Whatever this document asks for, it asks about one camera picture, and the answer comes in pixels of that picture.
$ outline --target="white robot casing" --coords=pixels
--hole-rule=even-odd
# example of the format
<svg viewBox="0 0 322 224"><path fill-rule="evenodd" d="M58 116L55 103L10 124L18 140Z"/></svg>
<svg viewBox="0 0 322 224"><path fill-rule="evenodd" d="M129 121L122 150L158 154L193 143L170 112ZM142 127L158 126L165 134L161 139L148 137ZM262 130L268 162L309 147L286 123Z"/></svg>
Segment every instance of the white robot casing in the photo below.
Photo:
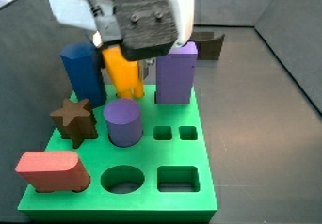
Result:
<svg viewBox="0 0 322 224"><path fill-rule="evenodd" d="M97 0L105 14L113 15L113 0ZM178 27L178 40L173 48L189 41L194 26L196 0L169 0ZM54 16L62 24L97 31L95 18L86 0L50 0Z"/></svg>

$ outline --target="purple rectangular prism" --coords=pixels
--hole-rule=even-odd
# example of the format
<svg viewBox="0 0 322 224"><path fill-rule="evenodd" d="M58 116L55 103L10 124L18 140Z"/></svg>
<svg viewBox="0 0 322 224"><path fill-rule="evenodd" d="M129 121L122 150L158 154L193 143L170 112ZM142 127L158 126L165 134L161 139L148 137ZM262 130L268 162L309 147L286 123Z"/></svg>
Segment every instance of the purple rectangular prism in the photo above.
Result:
<svg viewBox="0 0 322 224"><path fill-rule="evenodd" d="M157 59L157 104L190 104L198 59L196 42Z"/></svg>

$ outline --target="brown star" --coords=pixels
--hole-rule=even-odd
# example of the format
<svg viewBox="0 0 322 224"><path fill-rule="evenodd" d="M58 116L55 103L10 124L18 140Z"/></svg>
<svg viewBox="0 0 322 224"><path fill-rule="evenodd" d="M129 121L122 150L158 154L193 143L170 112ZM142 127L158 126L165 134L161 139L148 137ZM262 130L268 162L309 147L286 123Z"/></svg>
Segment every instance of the brown star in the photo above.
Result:
<svg viewBox="0 0 322 224"><path fill-rule="evenodd" d="M97 118L89 99L78 103L66 99L63 108L55 110L51 117L62 138L70 138L75 148L82 145L85 139L98 138Z"/></svg>

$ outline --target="red rectangular block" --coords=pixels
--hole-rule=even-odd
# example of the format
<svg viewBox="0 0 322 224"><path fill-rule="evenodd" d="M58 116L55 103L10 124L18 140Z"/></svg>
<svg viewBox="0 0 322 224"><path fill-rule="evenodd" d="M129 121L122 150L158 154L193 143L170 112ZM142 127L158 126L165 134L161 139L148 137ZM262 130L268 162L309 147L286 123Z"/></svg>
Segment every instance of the red rectangular block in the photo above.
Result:
<svg viewBox="0 0 322 224"><path fill-rule="evenodd" d="M15 171L38 192L81 192L91 182L77 152L26 152Z"/></svg>

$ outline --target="small square hole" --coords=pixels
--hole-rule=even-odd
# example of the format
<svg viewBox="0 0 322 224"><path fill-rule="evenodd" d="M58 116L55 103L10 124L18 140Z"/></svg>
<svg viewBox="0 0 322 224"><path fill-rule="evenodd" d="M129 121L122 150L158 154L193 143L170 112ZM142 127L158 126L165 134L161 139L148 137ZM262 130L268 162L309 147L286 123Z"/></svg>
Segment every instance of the small square hole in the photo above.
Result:
<svg viewBox="0 0 322 224"><path fill-rule="evenodd" d="M198 169L196 167L160 167L158 189L161 192L200 192Z"/></svg>
<svg viewBox="0 0 322 224"><path fill-rule="evenodd" d="M198 133L196 126L182 126L180 127L181 139L182 140L197 140Z"/></svg>
<svg viewBox="0 0 322 224"><path fill-rule="evenodd" d="M154 137L157 140L172 140L173 131L170 126L157 126L154 130Z"/></svg>

